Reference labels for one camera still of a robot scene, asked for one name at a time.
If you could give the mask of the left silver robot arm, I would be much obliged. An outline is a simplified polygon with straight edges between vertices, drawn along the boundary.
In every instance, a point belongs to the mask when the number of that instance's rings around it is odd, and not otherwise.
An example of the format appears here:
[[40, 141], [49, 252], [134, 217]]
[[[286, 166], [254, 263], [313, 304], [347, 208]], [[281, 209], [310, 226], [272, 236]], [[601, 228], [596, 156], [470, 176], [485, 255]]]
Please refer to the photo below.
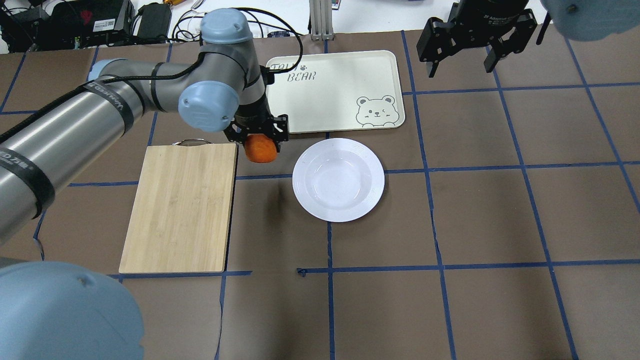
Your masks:
[[[244, 7], [200, 23], [193, 64], [109, 59], [87, 82], [1, 135], [1, 242], [38, 219], [57, 194], [148, 111], [177, 111], [204, 132], [224, 132], [255, 163], [274, 161], [290, 139], [288, 117], [270, 112], [275, 71], [258, 61]], [[144, 325], [118, 280], [50, 260], [1, 260], [3, 360], [141, 360]]]

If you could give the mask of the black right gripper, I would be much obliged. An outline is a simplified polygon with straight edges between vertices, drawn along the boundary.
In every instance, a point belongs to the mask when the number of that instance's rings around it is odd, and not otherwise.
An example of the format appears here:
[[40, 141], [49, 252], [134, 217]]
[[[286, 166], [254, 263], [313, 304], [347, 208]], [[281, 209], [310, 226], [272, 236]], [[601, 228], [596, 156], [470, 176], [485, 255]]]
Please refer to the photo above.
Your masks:
[[466, 49], [489, 52], [483, 66], [493, 72], [510, 54], [520, 54], [538, 26], [527, 0], [459, 0], [448, 18], [427, 19], [416, 44], [418, 59], [426, 63], [428, 78], [434, 78], [439, 63]]

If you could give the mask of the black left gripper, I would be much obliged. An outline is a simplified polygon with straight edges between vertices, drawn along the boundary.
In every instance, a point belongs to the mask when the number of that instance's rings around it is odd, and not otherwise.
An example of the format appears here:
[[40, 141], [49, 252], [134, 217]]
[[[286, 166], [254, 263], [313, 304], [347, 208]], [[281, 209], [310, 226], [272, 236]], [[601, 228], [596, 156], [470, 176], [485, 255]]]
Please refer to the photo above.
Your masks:
[[267, 108], [240, 108], [223, 133], [228, 141], [242, 147], [246, 146], [251, 134], [263, 134], [272, 139], [276, 152], [280, 153], [282, 142], [290, 140], [289, 120], [288, 114], [274, 116]]

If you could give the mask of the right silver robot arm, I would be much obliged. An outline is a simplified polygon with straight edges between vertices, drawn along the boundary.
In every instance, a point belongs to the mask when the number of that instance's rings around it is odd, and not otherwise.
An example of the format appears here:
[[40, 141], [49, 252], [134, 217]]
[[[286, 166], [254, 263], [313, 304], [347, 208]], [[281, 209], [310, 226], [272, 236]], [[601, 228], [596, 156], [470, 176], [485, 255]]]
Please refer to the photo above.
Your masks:
[[563, 37], [580, 42], [605, 39], [638, 27], [637, 0], [543, 0], [546, 14], [537, 21], [527, 0], [460, 0], [447, 20], [431, 17], [416, 44], [419, 61], [433, 78], [439, 64], [462, 50], [489, 47], [483, 61], [491, 73], [510, 54], [526, 50], [535, 30], [535, 43], [544, 41], [551, 24]]

